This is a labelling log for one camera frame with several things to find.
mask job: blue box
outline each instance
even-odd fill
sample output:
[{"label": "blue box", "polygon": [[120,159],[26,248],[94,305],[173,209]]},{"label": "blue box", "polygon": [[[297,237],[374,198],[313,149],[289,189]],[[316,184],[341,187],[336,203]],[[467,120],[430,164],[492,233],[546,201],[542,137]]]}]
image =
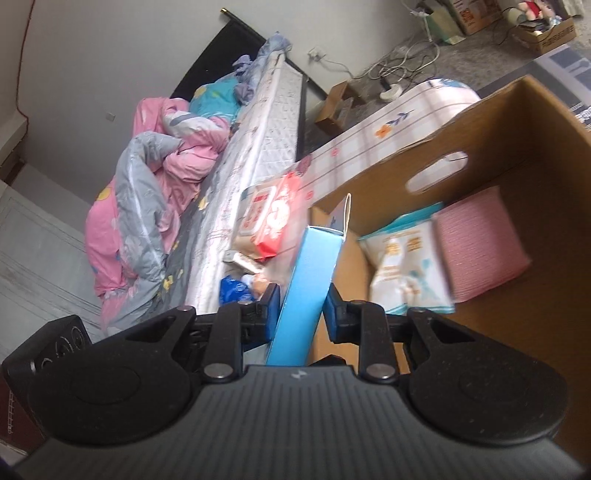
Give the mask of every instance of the blue box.
[{"label": "blue box", "polygon": [[350,195],[329,217],[328,226],[304,231],[272,340],[267,365],[306,364],[322,305],[332,281],[349,223]]}]

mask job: mattress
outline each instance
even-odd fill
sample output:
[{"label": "mattress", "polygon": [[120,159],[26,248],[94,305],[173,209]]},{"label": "mattress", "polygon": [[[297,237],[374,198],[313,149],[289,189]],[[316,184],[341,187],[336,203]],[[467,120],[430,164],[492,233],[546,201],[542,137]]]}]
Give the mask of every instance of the mattress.
[{"label": "mattress", "polygon": [[272,53],[254,100],[239,114],[238,131],[181,216],[165,282],[142,320],[180,304],[193,305],[198,314],[217,311],[220,280],[231,272],[222,257],[242,192],[296,159],[301,87],[301,73],[283,53]]}]

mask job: black headboard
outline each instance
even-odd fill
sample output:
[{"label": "black headboard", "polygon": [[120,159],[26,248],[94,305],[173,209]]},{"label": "black headboard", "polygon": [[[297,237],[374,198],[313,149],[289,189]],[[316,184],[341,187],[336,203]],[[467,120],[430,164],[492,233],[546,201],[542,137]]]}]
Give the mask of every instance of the black headboard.
[{"label": "black headboard", "polygon": [[195,60],[170,98],[184,98],[190,102],[201,85],[213,83],[230,73],[232,63],[240,55],[250,55],[255,59],[264,43],[265,39],[259,34],[230,19]]},{"label": "black headboard", "polygon": [[[232,71],[234,63],[240,55],[250,55],[255,59],[259,48],[265,43],[265,38],[240,18],[225,8],[222,14],[228,23],[218,32],[210,44],[203,50],[195,63],[189,68],[181,82],[174,89],[170,98],[184,98],[190,102],[195,90],[206,83],[213,83],[218,78]],[[302,88],[300,98],[300,119],[298,122],[298,139],[295,160],[303,157],[304,151],[304,122],[306,120],[306,90],[314,90],[321,99],[326,99],[326,92],[290,59],[286,62],[302,74]]]}]

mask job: wall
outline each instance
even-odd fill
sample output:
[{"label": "wall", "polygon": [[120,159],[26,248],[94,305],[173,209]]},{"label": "wall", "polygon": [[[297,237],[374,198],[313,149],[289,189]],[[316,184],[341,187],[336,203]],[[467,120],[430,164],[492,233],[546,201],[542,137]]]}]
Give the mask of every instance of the wall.
[{"label": "wall", "polygon": [[84,233],[90,204],[47,178],[35,167],[25,165],[12,188],[50,215]]},{"label": "wall", "polygon": [[0,164],[25,132],[16,111],[17,72],[22,37],[32,0],[0,0]]},{"label": "wall", "polygon": [[264,36],[280,30],[326,90],[348,76],[309,65],[312,47],[358,73],[419,28],[397,0],[43,0],[21,83],[26,161],[91,202],[129,141],[137,102],[174,90],[225,24],[221,7]]}]

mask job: box handle hole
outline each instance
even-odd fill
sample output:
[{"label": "box handle hole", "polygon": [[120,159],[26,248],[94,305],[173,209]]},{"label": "box handle hole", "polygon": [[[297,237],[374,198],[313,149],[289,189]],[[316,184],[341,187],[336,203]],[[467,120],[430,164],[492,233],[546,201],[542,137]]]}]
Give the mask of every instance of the box handle hole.
[{"label": "box handle hole", "polygon": [[468,164],[468,154],[454,152],[440,158],[406,182],[409,193],[422,193],[440,181],[454,175]]}]

